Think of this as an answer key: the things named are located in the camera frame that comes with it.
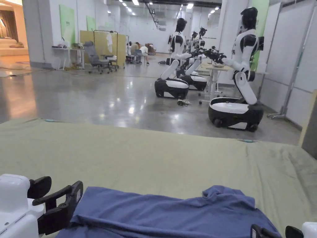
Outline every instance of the green fabric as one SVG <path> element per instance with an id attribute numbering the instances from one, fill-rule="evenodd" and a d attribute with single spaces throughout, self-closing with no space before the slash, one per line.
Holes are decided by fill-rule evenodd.
<path id="1" fill-rule="evenodd" d="M 95 18 L 87 16 L 87 30 L 88 31 L 96 30 L 96 20 L 95 20 Z"/>
<path id="2" fill-rule="evenodd" d="M 256 33 L 260 37 L 264 35 L 266 17 L 268 14 L 269 0 L 252 0 L 252 7 L 256 7 L 258 10 L 258 16 L 256 18 L 257 19 Z M 258 51 L 254 55 L 254 59 L 251 66 L 252 71 L 256 71 L 257 69 L 259 56 L 260 56 L 260 51 Z"/>
<path id="3" fill-rule="evenodd" d="M 52 177 L 52 192 L 82 180 L 140 194 L 201 196 L 240 189 L 281 234 L 317 221 L 317 161 L 298 146 L 17 119 L 0 124 L 0 174 Z"/>
<path id="4" fill-rule="evenodd" d="M 61 36 L 70 44 L 75 43 L 75 11 L 60 4 Z"/>

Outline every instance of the humanoid robot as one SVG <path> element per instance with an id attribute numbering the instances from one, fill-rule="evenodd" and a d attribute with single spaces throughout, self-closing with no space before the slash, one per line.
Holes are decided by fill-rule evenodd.
<path id="1" fill-rule="evenodd" d="M 201 27 L 199 38 L 196 39 L 197 33 L 193 33 L 191 42 L 193 44 L 191 46 L 192 58 L 187 59 L 186 62 L 176 70 L 177 78 L 186 81 L 189 85 L 189 89 L 198 91 L 203 91 L 207 86 L 207 79 L 195 71 L 200 66 L 201 61 L 207 58 L 203 55 L 203 52 L 205 51 L 205 41 L 202 40 L 206 31 L 205 28 Z"/>
<path id="2" fill-rule="evenodd" d="M 255 78 L 255 73 L 250 71 L 250 59 L 256 51 L 263 50 L 264 42 L 263 37 L 258 38 L 256 35 L 257 13 L 255 7 L 241 12 L 244 31 L 234 42 L 232 58 L 228 59 L 220 54 L 214 59 L 215 62 L 224 63 L 235 70 L 233 80 L 242 95 L 241 99 L 219 97 L 211 100 L 208 114 L 216 127 L 255 132 L 263 117 L 263 108 L 257 104 L 257 98 L 249 85 Z"/>
<path id="3" fill-rule="evenodd" d="M 192 57 L 192 54 L 183 53 L 185 37 L 182 31 L 185 29 L 187 21 L 183 18 L 177 20 L 176 30 L 172 35 L 171 64 L 168 69 L 155 81 L 154 88 L 157 97 L 172 97 L 184 99 L 188 93 L 188 83 L 181 79 L 170 79 L 169 76 L 176 70 L 179 60 Z"/>

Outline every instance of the gray office chair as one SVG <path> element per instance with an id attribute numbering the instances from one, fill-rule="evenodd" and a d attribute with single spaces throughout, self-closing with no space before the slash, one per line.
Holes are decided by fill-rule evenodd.
<path id="1" fill-rule="evenodd" d="M 113 58 L 113 55 L 102 55 L 104 59 L 100 60 L 96 52 L 95 45 L 92 41 L 86 41 L 83 46 L 89 56 L 89 61 L 93 68 L 97 67 L 100 74 L 103 73 L 104 69 L 109 69 L 109 71 L 107 72 L 108 74 L 112 72 L 111 64 L 112 62 L 116 62 L 116 60 Z"/>

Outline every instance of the table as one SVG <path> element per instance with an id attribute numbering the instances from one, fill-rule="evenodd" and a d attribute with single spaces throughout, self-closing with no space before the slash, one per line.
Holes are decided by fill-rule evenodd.
<path id="1" fill-rule="evenodd" d="M 215 98 L 215 93 L 221 93 L 218 91 L 218 87 L 217 87 L 218 72 L 232 70 L 231 67 L 226 66 L 226 65 L 222 68 L 219 68 L 219 67 L 215 67 L 212 64 L 209 64 L 209 65 L 202 64 L 201 67 L 210 70 L 210 77 L 209 77 L 209 82 L 207 83 L 207 86 L 206 86 L 204 92 L 200 93 L 200 94 L 203 94 L 205 96 L 209 95 L 210 100 L 200 100 L 199 104 L 201 104 L 202 102 L 209 103 L 213 98 Z"/>
<path id="2" fill-rule="evenodd" d="M 64 63 L 63 63 L 63 68 L 61 69 L 61 62 L 62 59 L 59 56 L 59 64 L 58 64 L 58 68 L 56 70 L 65 70 L 65 64 L 66 64 L 66 60 L 68 59 L 69 62 L 69 66 L 71 64 L 71 58 L 70 58 L 70 51 L 74 50 L 77 52 L 81 52 L 81 69 L 85 69 L 85 59 L 84 59 L 84 53 L 82 51 L 85 51 L 84 49 L 77 49 L 77 48 L 53 48 L 54 50 L 60 50 L 60 51 L 64 51 L 67 52 L 67 57 L 64 57 Z"/>

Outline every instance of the person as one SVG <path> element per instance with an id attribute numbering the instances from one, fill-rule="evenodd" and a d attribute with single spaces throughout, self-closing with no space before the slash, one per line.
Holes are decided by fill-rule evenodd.
<path id="1" fill-rule="evenodd" d="M 148 60 L 148 50 L 149 49 L 146 46 L 142 46 L 140 48 L 140 50 L 142 51 L 142 56 L 145 56 L 145 58 L 146 58 L 146 65 L 149 66 L 150 65 L 149 60 Z"/>
<path id="2" fill-rule="evenodd" d="M 138 49 L 140 49 L 138 42 L 132 44 L 131 45 L 131 55 L 134 55 L 135 50 L 138 50 Z"/>
<path id="3" fill-rule="evenodd" d="M 131 45 L 132 45 L 131 41 L 129 41 L 129 43 L 127 43 L 126 45 L 128 56 L 131 56 Z"/>

